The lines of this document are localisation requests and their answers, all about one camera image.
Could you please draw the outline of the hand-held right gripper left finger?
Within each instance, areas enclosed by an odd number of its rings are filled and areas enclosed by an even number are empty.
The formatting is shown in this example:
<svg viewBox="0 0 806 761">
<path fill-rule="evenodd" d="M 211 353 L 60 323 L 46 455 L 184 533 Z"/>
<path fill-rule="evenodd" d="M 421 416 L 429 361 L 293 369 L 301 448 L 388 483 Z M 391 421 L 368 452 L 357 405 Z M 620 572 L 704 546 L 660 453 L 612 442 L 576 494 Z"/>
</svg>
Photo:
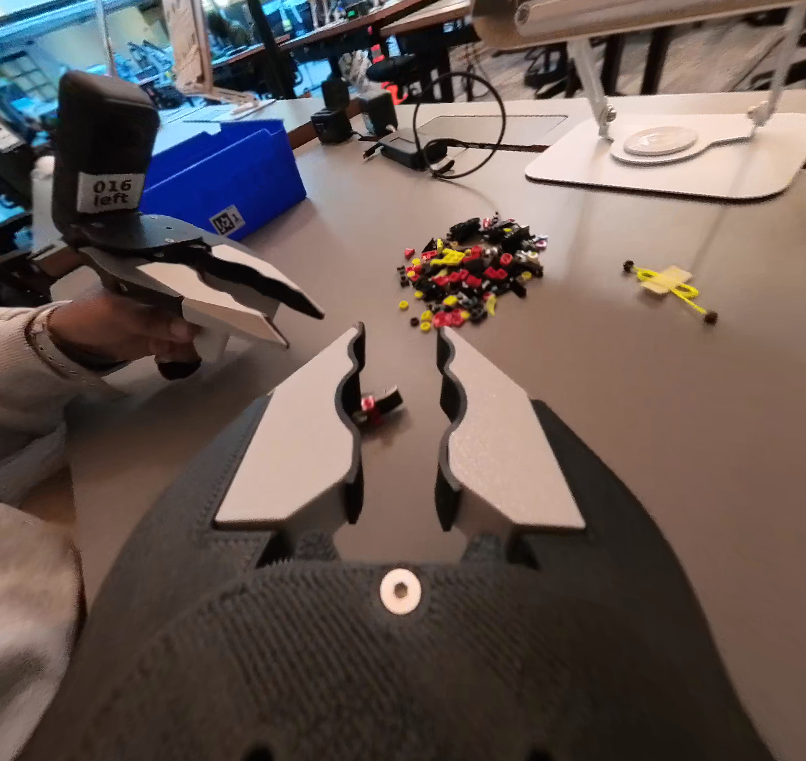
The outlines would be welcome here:
<svg viewBox="0 0 806 761">
<path fill-rule="evenodd" d="M 215 515 L 226 531 L 337 531 L 364 505 L 360 406 L 365 327 L 356 323 L 267 396 Z"/>
</svg>

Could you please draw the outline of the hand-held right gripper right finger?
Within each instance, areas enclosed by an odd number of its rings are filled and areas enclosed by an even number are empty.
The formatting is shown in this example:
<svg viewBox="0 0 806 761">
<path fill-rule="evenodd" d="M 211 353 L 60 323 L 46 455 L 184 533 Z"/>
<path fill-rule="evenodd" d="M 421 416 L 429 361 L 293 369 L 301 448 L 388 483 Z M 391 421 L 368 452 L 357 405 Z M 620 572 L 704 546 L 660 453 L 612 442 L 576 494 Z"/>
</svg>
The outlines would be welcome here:
<svg viewBox="0 0 806 761">
<path fill-rule="evenodd" d="M 586 527 L 534 404 L 457 331 L 441 330 L 438 447 L 440 527 L 465 536 L 579 533 Z"/>
</svg>

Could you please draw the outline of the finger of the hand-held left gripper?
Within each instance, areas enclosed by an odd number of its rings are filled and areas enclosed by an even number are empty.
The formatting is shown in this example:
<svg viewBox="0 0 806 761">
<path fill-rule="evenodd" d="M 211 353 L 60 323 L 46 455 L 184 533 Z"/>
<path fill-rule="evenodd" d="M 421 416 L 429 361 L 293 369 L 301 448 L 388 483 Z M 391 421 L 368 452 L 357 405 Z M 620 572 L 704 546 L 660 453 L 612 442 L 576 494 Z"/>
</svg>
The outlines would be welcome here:
<svg viewBox="0 0 806 761">
<path fill-rule="evenodd" d="M 247 289 L 236 295 L 205 283 L 189 267 L 172 263 L 137 266 L 136 277 L 180 299 L 183 318 L 200 328 L 194 345 L 204 361 L 218 360 L 230 337 L 288 349 L 288 341 L 273 323 L 279 303 Z"/>
<path fill-rule="evenodd" d="M 225 243 L 194 245 L 192 268 L 207 287 L 266 318 L 272 318 L 281 307 L 311 319 L 325 317 L 324 310 L 274 266 Z"/>
</svg>

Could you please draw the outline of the black lego car assembly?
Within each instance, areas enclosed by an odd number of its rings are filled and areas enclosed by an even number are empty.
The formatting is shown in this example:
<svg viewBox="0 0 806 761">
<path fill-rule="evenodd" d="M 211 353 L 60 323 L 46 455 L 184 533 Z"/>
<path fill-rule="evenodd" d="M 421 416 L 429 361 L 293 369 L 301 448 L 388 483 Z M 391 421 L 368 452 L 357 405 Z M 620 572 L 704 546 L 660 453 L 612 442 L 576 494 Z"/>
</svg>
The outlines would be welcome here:
<svg viewBox="0 0 806 761">
<path fill-rule="evenodd" d="M 379 394 L 363 394 L 359 399 L 359 407 L 351 415 L 351 420 L 359 428 L 375 427 L 382 424 L 388 415 L 400 409 L 403 403 L 397 386 Z"/>
</svg>

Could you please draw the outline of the pile of lego pieces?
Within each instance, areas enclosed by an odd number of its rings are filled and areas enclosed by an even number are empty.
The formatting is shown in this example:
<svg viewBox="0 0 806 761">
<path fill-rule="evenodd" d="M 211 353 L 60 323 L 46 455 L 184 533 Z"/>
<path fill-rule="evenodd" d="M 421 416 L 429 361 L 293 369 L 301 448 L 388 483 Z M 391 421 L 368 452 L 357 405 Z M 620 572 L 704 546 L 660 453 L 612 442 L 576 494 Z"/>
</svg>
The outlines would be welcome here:
<svg viewBox="0 0 806 761">
<path fill-rule="evenodd" d="M 402 250 L 395 274 L 408 296 L 398 308 L 422 333 L 483 324 L 503 297 L 523 299 L 544 278 L 549 242 L 549 235 L 499 213 L 460 220 L 422 248 Z"/>
</svg>

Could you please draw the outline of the person's left hand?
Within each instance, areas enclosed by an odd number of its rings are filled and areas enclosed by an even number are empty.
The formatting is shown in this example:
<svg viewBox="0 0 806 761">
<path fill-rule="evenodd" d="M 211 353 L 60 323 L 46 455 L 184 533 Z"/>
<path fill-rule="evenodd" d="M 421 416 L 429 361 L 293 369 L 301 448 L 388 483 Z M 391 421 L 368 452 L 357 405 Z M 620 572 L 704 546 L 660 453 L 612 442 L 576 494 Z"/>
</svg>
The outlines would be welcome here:
<svg viewBox="0 0 806 761">
<path fill-rule="evenodd" d="M 107 291 L 54 307 L 44 328 L 60 356 L 96 373 L 150 357 L 164 378 L 179 380 L 202 364 L 198 326 Z"/>
</svg>

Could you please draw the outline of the white paper sheets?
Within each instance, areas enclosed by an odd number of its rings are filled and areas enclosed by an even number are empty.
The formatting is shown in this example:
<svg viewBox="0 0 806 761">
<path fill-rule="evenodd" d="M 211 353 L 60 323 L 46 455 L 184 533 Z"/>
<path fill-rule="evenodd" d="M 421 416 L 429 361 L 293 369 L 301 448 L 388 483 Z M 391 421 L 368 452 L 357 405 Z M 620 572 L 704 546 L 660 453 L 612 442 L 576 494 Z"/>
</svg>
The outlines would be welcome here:
<svg viewBox="0 0 806 761">
<path fill-rule="evenodd" d="M 241 122 L 254 118 L 276 103 L 275 99 L 258 98 L 255 103 L 220 103 L 206 101 L 202 104 L 186 104 L 173 111 L 160 112 L 160 128 L 157 142 L 176 139 L 180 136 L 181 127 L 215 126 L 224 123 Z"/>
</svg>

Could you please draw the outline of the blue plastic bin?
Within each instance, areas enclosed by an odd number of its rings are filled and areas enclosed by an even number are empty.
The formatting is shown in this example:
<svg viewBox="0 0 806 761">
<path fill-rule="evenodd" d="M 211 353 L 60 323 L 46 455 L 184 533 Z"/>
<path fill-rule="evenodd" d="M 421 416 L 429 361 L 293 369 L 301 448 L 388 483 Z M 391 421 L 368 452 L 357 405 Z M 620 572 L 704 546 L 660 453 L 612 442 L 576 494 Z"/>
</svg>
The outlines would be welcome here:
<svg viewBox="0 0 806 761">
<path fill-rule="evenodd" d="M 242 241 L 306 197 L 284 124 L 231 122 L 156 153 L 140 211 Z"/>
</svg>

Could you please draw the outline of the brown board sign stand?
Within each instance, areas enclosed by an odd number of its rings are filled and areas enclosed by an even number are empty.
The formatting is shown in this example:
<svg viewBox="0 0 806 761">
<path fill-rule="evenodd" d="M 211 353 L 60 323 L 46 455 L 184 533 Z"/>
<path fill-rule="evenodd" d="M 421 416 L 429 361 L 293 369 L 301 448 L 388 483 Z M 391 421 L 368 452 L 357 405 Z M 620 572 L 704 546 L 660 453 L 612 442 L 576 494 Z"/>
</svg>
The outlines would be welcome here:
<svg viewBox="0 0 806 761">
<path fill-rule="evenodd" d="M 167 32 L 173 50 L 177 89 L 188 97 L 229 104 L 224 120 L 239 120 L 274 103 L 251 91 L 234 91 L 214 83 L 207 18 L 202 0 L 162 0 Z"/>
</svg>

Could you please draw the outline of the black office chair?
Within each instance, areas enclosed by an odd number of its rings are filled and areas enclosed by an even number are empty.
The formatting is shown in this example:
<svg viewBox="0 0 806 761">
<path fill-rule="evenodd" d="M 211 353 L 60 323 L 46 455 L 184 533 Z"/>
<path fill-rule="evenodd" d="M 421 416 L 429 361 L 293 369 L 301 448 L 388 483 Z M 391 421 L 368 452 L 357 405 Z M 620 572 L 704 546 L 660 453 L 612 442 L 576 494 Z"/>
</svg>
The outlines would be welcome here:
<svg viewBox="0 0 806 761">
<path fill-rule="evenodd" d="M 387 89 L 396 105 L 413 102 L 418 94 L 418 59 L 411 53 L 383 58 L 368 67 L 366 79 Z"/>
</svg>

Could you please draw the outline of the background wooden desk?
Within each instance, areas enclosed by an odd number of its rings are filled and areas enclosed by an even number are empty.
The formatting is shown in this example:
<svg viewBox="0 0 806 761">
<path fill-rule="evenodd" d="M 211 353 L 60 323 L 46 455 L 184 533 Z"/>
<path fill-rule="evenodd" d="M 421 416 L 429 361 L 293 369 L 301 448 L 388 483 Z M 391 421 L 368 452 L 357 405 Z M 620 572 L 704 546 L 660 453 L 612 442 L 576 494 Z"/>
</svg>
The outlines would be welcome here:
<svg viewBox="0 0 806 761">
<path fill-rule="evenodd" d="M 344 53 L 379 47 L 389 37 L 433 27 L 469 12 L 470 0 L 389 0 L 365 16 L 338 21 L 279 44 L 298 61 L 335 61 Z"/>
</svg>

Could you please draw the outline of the grey table hatch cover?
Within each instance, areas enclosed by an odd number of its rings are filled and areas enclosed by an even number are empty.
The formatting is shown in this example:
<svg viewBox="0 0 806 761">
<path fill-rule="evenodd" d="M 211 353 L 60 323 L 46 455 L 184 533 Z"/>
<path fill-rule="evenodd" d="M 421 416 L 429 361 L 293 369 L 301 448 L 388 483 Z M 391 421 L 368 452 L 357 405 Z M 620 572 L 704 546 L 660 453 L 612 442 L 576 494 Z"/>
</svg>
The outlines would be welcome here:
<svg viewBox="0 0 806 761">
<path fill-rule="evenodd" d="M 439 115 L 418 123 L 425 141 L 464 144 L 499 144 L 504 150 L 539 151 L 553 142 L 554 133 L 567 120 L 565 115 L 514 115 L 505 125 L 496 115 Z"/>
</svg>

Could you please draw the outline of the white metal screen stand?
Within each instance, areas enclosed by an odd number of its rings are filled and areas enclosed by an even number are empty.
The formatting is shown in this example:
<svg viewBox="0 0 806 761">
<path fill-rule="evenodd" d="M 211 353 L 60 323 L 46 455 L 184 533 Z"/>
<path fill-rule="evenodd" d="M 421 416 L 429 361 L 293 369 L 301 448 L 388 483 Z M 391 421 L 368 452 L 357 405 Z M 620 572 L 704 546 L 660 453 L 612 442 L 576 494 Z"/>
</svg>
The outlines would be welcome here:
<svg viewBox="0 0 806 761">
<path fill-rule="evenodd" d="M 592 37 L 779 8 L 788 14 L 771 88 L 748 111 L 618 112 L 599 78 Z M 804 0 L 518 0 L 514 21 L 527 43 L 566 41 L 591 108 L 526 167 L 530 182 L 742 202 L 785 191 L 804 164 L 804 113 L 777 112 Z"/>
</svg>

